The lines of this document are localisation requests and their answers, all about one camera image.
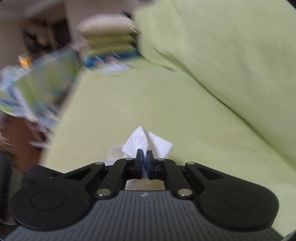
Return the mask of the white paper towel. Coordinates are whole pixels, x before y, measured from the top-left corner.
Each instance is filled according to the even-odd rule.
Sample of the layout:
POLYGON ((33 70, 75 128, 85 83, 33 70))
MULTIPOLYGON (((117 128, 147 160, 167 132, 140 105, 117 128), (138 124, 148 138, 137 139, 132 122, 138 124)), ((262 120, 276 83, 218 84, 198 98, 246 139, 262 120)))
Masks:
MULTIPOLYGON (((151 150, 155 158, 168 158, 173 146, 174 145, 169 141, 139 126, 128 138, 121 151, 124 153, 125 157, 129 158, 136 157, 138 149, 143 150, 145 157, 147 151, 151 150)), ((132 179, 127 181, 125 189, 132 191, 151 191, 164 190, 165 187, 163 181, 148 180, 148 178, 144 176, 141 180, 132 179)))

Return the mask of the light green bed sheet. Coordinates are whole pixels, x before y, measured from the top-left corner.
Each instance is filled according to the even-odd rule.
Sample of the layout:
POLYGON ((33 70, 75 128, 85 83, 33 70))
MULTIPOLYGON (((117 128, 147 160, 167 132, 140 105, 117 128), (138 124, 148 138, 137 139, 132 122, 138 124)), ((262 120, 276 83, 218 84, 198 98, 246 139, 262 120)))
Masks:
POLYGON ((295 168, 192 77, 135 58, 113 73, 80 70, 60 110, 47 168, 69 172, 121 158, 139 126, 171 142, 170 159, 195 161, 262 185, 278 198, 274 229, 295 230, 295 168))

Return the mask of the blue patterned package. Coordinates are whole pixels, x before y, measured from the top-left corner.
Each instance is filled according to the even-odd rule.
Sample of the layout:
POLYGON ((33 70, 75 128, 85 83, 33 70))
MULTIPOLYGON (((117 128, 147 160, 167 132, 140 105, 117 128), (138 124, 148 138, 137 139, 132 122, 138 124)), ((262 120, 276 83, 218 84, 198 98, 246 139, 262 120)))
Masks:
POLYGON ((81 62, 87 69, 99 70, 104 74, 121 72, 125 69, 135 68, 131 60, 139 57, 137 51, 111 53, 100 56, 81 57, 81 62))

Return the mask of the white folded towel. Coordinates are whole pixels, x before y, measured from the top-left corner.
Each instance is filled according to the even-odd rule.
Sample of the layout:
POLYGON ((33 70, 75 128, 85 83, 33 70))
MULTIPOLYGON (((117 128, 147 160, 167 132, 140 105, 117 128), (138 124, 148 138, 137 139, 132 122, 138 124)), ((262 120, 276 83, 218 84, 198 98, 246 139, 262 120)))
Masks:
POLYGON ((82 20, 77 30, 84 35, 132 34, 138 32, 135 23, 122 14, 98 14, 82 20))

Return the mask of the light green pillow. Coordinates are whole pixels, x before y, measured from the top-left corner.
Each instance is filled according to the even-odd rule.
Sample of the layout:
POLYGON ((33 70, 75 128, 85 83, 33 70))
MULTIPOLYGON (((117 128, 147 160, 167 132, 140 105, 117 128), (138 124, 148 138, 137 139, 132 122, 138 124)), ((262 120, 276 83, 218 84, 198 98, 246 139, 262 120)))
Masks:
POLYGON ((295 8, 288 1, 155 1, 133 18, 146 60, 193 77, 295 161, 295 8))

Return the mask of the green white plastic bag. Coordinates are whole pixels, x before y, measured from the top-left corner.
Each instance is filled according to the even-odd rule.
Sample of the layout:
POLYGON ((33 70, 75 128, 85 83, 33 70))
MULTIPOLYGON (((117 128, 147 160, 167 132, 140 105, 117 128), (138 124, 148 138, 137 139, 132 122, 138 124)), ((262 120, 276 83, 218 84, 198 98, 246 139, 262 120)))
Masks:
POLYGON ((28 69, 6 66, 1 70, 1 111, 24 118, 35 137, 30 144, 47 148, 46 139, 59 122, 59 102, 66 97, 80 69, 77 53, 59 49, 34 61, 28 69))

